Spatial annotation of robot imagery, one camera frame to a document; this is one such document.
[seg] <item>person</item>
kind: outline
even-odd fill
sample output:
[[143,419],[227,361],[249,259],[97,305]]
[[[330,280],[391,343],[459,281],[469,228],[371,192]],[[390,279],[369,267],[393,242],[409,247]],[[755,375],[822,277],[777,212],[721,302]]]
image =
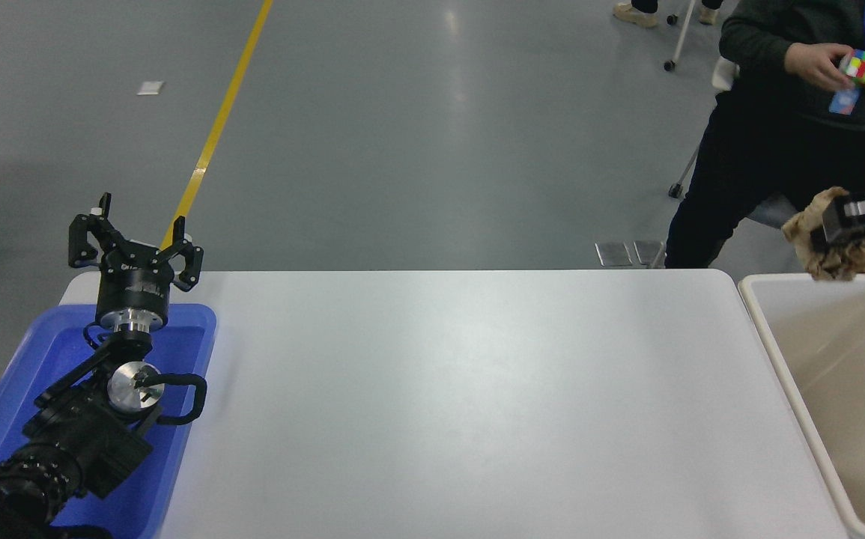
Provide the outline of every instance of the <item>person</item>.
[[[713,25],[719,16],[722,0],[702,0],[699,6],[699,22]],[[658,0],[631,0],[620,2],[613,7],[613,15],[619,20],[638,24],[642,28],[652,28],[658,24]]]
[[865,50],[865,0],[741,0],[720,52],[740,66],[699,144],[688,193],[669,226],[665,267],[708,267],[739,222],[774,193],[801,211],[833,186],[865,192],[865,88],[840,59]]

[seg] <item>black pants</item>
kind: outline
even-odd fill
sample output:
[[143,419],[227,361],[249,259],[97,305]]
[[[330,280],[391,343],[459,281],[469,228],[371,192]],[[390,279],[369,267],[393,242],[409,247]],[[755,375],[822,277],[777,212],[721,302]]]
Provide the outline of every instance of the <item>black pants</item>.
[[[655,13],[658,11],[658,0],[631,0],[631,6],[642,13]],[[702,6],[717,10],[722,7],[722,0],[702,0]]]
[[708,267],[739,222],[774,193],[801,210],[836,185],[865,191],[865,132],[776,112],[734,90],[720,93],[669,227],[665,267]]

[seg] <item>crumpled cloth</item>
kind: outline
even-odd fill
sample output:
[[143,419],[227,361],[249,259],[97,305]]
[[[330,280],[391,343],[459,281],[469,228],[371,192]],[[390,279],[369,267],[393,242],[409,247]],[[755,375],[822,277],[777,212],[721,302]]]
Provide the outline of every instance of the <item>crumpled cloth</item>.
[[865,242],[832,246],[828,252],[819,252],[812,244],[812,231],[822,226],[822,213],[833,198],[849,192],[832,187],[815,195],[801,213],[782,225],[785,239],[795,247],[795,255],[806,272],[817,281],[850,281],[858,273],[865,273]]

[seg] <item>rubik's cube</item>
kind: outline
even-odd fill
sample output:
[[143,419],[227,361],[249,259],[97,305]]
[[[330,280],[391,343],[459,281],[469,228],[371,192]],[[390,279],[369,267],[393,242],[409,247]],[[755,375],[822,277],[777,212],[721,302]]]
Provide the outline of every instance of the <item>rubik's cube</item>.
[[852,55],[842,58],[839,69],[850,76],[852,81],[865,85],[865,51],[854,51]]

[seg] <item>id badge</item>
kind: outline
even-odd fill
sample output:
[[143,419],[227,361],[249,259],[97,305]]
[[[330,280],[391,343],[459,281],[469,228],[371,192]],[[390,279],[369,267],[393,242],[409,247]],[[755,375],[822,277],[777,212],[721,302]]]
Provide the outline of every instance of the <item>id badge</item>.
[[835,97],[832,98],[832,105],[828,107],[828,111],[847,116],[855,109],[855,103],[858,102],[858,96],[860,95],[860,88],[835,92]]

